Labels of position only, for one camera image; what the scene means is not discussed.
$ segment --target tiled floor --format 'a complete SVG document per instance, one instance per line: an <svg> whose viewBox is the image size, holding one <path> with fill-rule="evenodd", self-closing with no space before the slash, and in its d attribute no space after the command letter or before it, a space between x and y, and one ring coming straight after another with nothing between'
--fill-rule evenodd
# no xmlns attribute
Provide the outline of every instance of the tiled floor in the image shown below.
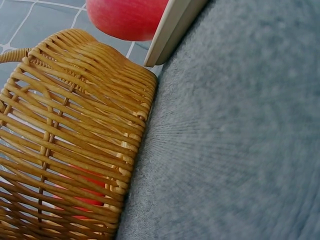
<svg viewBox="0 0 320 240"><path fill-rule="evenodd" d="M0 53L35 46L63 29L80 28L142 65L150 42L123 41L108 36L90 22L85 0L0 0ZM0 88L17 63L0 64ZM151 69L159 74L161 67Z"/></svg>

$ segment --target woven rattan strip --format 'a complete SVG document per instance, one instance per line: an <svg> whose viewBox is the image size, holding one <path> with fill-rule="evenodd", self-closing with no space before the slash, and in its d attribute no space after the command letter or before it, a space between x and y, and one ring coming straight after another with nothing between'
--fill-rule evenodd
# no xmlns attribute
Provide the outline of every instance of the woven rattan strip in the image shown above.
<svg viewBox="0 0 320 240"><path fill-rule="evenodd" d="M34 48L0 94L0 239L111 239L156 76L79 29Z"/></svg>

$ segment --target apple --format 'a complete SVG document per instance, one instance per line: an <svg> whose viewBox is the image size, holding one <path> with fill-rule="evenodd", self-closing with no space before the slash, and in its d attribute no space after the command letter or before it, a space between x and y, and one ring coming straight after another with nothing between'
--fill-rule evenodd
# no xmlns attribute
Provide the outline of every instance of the apple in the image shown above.
<svg viewBox="0 0 320 240"><path fill-rule="evenodd" d="M102 32L127 41L154 37L168 0L86 0L89 19Z"/></svg>

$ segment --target gray carpet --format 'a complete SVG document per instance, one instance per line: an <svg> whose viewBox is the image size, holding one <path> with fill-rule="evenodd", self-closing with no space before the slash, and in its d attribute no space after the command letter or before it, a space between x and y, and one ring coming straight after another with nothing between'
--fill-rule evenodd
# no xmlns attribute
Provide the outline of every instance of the gray carpet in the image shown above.
<svg viewBox="0 0 320 240"><path fill-rule="evenodd" d="M210 1L159 79L119 240L320 239L320 1Z"/></svg>

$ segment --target basket handle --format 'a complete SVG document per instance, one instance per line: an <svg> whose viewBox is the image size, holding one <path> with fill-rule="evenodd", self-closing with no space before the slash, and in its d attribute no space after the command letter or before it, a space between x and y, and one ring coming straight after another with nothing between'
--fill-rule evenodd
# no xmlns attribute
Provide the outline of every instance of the basket handle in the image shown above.
<svg viewBox="0 0 320 240"><path fill-rule="evenodd" d="M0 54L0 64L10 62L22 62L24 57L28 56L28 53L32 50L31 48L19 48L13 51L8 51Z"/></svg>

